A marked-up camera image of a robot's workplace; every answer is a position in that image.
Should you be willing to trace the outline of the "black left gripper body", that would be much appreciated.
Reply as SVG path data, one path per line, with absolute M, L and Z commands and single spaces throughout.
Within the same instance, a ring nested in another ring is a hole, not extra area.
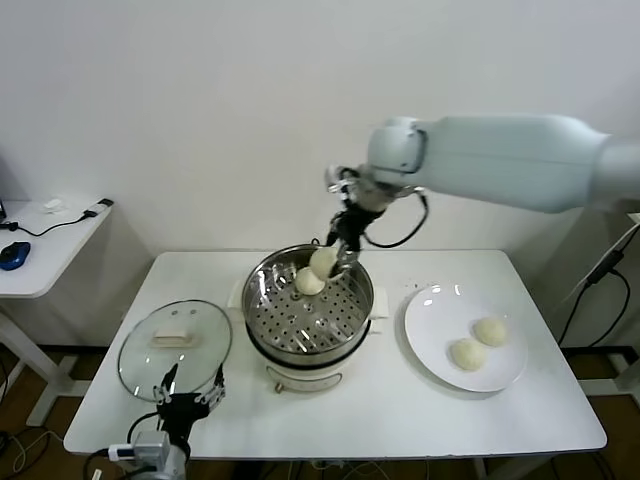
M 210 408 L 208 403 L 199 400 L 196 393 L 179 393 L 159 402 L 156 411 L 162 431 L 170 436 L 189 436 L 193 425 L 206 418 Z

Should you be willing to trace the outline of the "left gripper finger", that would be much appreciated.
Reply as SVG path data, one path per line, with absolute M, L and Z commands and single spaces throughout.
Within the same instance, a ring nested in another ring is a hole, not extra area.
M 174 363 L 173 366 L 164 374 L 160 383 L 153 386 L 153 400 L 156 404 L 163 404 L 171 401 L 171 395 L 175 389 L 175 377 L 178 367 L 179 365 Z
M 218 405 L 226 395 L 225 379 L 223 365 L 220 365 L 216 371 L 211 388 L 201 393 L 197 399 L 198 403 L 203 405 Z

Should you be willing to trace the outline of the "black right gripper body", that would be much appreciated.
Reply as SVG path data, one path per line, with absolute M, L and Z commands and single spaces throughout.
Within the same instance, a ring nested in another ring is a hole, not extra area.
M 337 224 L 339 239 L 341 244 L 350 250 L 360 251 L 360 238 L 364 235 L 367 227 L 381 217 L 383 211 L 373 212 L 363 209 L 358 204 L 347 204 L 344 209 L 338 212 L 331 220 Z

